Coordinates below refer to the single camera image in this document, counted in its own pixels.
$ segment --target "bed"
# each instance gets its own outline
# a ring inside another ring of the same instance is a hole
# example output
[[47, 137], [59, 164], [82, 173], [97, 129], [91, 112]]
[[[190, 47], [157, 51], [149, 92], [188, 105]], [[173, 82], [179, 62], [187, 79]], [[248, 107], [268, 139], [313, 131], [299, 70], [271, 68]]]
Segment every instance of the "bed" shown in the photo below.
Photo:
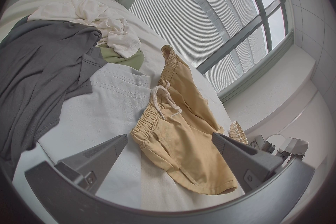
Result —
[[[0, 41], [7, 35], [16, 22], [24, 16], [33, 13], [39, 6], [50, 2], [65, 1], [68, 0], [20, 0], [16, 2], [4, 12], [0, 20]], [[128, 24], [133, 27], [140, 39], [141, 50], [145, 55], [145, 60], [140, 71], [150, 77], [151, 88], [156, 86], [164, 67], [161, 47], [166, 45], [167, 42], [147, 24], [116, 1], [97, 1], [116, 9], [119, 14], [126, 18]], [[189, 65], [195, 85], [198, 87], [203, 98], [208, 100], [209, 108], [217, 122], [224, 127], [225, 135], [228, 135], [227, 130], [229, 130], [231, 120], [213, 87], [186, 58], [178, 51], [176, 53]], [[31, 209], [39, 212], [42, 220], [52, 222], [48, 218], [46, 211], [42, 212], [45, 209], [43, 209], [36, 197], [32, 197], [33, 193], [24, 178], [24, 171], [40, 163], [42, 160], [51, 162], [40, 145], [37, 145], [32, 151], [24, 152], [17, 166], [13, 184]], [[243, 195], [243, 192], [240, 187], [232, 193], [217, 196], [191, 192], [175, 183], [164, 170], [152, 164], [144, 154], [141, 155], [141, 209], [150, 211], [187, 211], [222, 204], [241, 195]]]

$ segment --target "white pants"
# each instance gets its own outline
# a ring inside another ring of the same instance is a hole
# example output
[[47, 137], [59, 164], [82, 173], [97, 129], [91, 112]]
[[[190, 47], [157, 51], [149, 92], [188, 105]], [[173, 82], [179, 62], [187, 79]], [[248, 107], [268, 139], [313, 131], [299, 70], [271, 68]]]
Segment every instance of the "white pants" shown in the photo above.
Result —
[[140, 209], [141, 150], [129, 132], [148, 105], [150, 78], [131, 67], [107, 63], [90, 81], [93, 92], [66, 100], [59, 124], [39, 143], [57, 163], [117, 135], [128, 134], [128, 144], [96, 195]]

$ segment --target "tan shorts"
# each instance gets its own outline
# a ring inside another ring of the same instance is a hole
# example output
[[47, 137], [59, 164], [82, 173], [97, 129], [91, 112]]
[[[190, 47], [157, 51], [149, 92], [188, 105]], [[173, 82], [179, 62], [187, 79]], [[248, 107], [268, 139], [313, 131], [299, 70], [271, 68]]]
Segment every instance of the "tan shorts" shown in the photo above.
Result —
[[189, 67], [169, 46], [162, 47], [166, 65], [159, 85], [166, 87], [182, 113], [153, 96], [131, 131], [145, 155], [183, 187], [196, 193], [217, 195], [234, 191], [236, 179], [211, 141], [212, 132], [223, 133], [205, 99], [196, 88]]

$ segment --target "drawstring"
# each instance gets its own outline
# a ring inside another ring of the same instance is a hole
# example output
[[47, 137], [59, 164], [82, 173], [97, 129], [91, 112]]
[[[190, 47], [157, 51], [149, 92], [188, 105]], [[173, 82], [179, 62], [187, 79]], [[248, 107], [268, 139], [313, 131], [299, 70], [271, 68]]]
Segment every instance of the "drawstring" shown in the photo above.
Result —
[[163, 97], [166, 97], [167, 102], [170, 104], [170, 106], [173, 109], [177, 110], [177, 113], [171, 115], [171, 117], [173, 117], [173, 116], [175, 116], [179, 113], [182, 113], [182, 109], [175, 104], [174, 100], [171, 98], [170, 93], [167, 90], [170, 86], [170, 83], [167, 80], [165, 80], [165, 82], [167, 83], [166, 87], [163, 87], [162, 85], [156, 86], [152, 89], [152, 92], [151, 92], [151, 95], [153, 96], [154, 106], [164, 120], [165, 120], [165, 117], [163, 116], [163, 114], [161, 112], [161, 109], [159, 108], [159, 104], [158, 104], [158, 98], [157, 98], [158, 90], [163, 91], [163, 93], [159, 94], [159, 95], [162, 95]]

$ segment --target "green garment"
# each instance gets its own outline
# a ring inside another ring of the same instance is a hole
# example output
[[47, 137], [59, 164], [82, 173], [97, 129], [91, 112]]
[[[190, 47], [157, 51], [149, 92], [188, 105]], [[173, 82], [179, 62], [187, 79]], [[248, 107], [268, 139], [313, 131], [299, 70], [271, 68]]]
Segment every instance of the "green garment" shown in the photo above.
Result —
[[140, 49], [131, 57], [123, 58], [118, 53], [116, 53], [113, 48], [108, 47], [107, 44], [98, 45], [97, 47], [100, 47], [103, 59], [107, 62], [127, 65], [137, 70], [140, 69], [145, 59], [144, 53]]

